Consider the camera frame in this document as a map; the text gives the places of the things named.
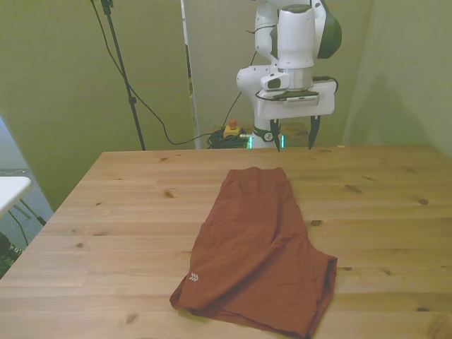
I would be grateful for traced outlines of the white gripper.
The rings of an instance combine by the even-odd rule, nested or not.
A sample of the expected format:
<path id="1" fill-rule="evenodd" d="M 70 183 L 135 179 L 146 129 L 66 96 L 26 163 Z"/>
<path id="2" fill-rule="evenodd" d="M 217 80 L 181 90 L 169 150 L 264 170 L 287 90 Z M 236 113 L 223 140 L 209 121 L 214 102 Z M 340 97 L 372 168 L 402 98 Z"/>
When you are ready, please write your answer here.
<path id="1" fill-rule="evenodd" d="M 278 90 L 256 93 L 256 112 L 261 119 L 270 120 L 270 132 L 276 149 L 280 152 L 280 121 L 297 117 L 311 117 L 308 148 L 314 147 L 321 117 L 335 109 L 335 81 L 318 81 L 308 90 L 289 92 Z"/>

